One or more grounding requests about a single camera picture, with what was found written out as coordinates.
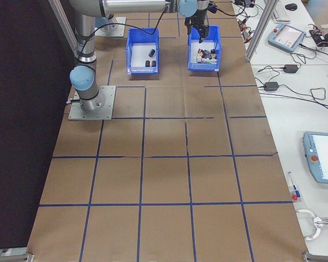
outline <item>white table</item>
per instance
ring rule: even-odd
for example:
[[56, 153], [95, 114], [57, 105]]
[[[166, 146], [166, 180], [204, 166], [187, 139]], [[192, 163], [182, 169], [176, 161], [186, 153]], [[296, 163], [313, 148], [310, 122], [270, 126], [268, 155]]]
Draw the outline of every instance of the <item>white table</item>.
[[[296, 11], [287, 11], [291, 17], [292, 26], [306, 32], [312, 29], [308, 24], [313, 23], [313, 21], [300, 0], [281, 1], [284, 5], [296, 3], [298, 6]], [[264, 6], [263, 0], [258, 0], [257, 4]], [[237, 13], [239, 8], [234, 6], [234, 11]], [[257, 10], [253, 8], [247, 8], [246, 11], [249, 15], [257, 13]], [[260, 14], [250, 18], [246, 25], [255, 29], [259, 18]], [[257, 73], [264, 66], [282, 67], [285, 64], [294, 64], [288, 53], [267, 43], [268, 33], [275, 27], [276, 24], [271, 20], [251, 60], [254, 75], [262, 82], [267, 82], [272, 76], [276, 75], [272, 70], [264, 70], [261, 73]], [[315, 48], [315, 43], [311, 38], [306, 38], [303, 44]], [[328, 53], [328, 48], [326, 47], [323, 51]], [[313, 56], [310, 51], [302, 48], [297, 48], [296, 52], [309, 57]], [[326, 103], [328, 103], [328, 56], [318, 53], [315, 60], [308, 60], [307, 64], [302, 65], [296, 74], [286, 74], [282, 70], [279, 71], [281, 72], [280, 76], [272, 81], [277, 81], [280, 85], [288, 85], [297, 92], [308, 94], [311, 88], [325, 87]], [[298, 97], [284, 87], [279, 88], [275, 94]], [[265, 95], [262, 96], [262, 101], [279, 152], [284, 174], [287, 174], [288, 171], [293, 173], [295, 182], [302, 194], [303, 202], [295, 204], [295, 208], [298, 209], [304, 206], [313, 211], [317, 216], [322, 218], [328, 217], [328, 184], [315, 182], [309, 171], [302, 143], [303, 134], [306, 131], [328, 133], [328, 109], [310, 102]], [[304, 214], [299, 214], [297, 217], [303, 234], [311, 235], [314, 232], [312, 218]], [[328, 225], [323, 227], [317, 239], [306, 241], [306, 245], [308, 251], [312, 254], [328, 255]]]

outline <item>black cylindrical object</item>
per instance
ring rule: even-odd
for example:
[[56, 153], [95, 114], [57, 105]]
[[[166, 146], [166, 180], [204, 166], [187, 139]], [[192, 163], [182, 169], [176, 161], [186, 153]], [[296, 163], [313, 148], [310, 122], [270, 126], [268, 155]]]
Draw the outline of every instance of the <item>black cylindrical object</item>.
[[154, 56], [154, 54], [155, 54], [155, 50], [154, 49], [152, 49], [150, 52], [149, 52], [149, 57], [153, 57]]

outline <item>keyboard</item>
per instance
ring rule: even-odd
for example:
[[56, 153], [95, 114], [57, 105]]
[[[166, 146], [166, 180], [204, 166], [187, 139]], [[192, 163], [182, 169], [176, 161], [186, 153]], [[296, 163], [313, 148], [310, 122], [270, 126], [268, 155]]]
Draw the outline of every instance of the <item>keyboard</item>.
[[285, 6], [281, 1], [278, 1], [274, 11], [273, 11], [273, 19], [275, 23], [290, 23], [291, 19], [286, 12]]

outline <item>pen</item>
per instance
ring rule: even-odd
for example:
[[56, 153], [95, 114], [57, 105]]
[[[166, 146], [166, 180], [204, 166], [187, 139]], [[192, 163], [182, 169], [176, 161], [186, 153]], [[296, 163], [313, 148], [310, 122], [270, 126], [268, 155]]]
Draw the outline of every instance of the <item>pen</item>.
[[289, 178], [291, 180], [291, 183], [293, 184], [293, 187], [294, 187], [294, 190], [295, 190], [295, 193], [296, 193], [296, 196], [299, 198], [301, 197], [301, 194], [300, 194], [300, 191], [297, 189], [296, 185], [295, 185], [295, 182], [294, 182], [294, 179], [293, 179], [293, 173], [292, 172], [288, 172], [288, 175], [289, 175]]

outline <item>blue plastic bin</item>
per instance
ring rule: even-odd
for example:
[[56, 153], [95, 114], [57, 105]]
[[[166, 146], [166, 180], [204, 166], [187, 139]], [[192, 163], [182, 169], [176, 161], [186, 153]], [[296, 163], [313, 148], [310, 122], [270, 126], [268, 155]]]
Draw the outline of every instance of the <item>blue plastic bin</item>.
[[[222, 45], [220, 42], [219, 27], [210, 26], [210, 31], [208, 37], [204, 39], [202, 43], [199, 44], [199, 33], [195, 28], [192, 28], [192, 32], [188, 37], [188, 70], [192, 71], [210, 71], [218, 72], [219, 65], [221, 61]], [[216, 51], [216, 64], [199, 64], [196, 62], [196, 57], [198, 55], [198, 48], [206, 49], [210, 51], [215, 49]]]
[[[154, 28], [143, 28], [147, 32], [153, 32]], [[151, 49], [155, 50], [154, 56], [149, 57]], [[126, 44], [126, 67], [128, 75], [146, 75], [159, 73], [159, 30], [153, 35], [147, 34], [137, 28], [130, 28]]]

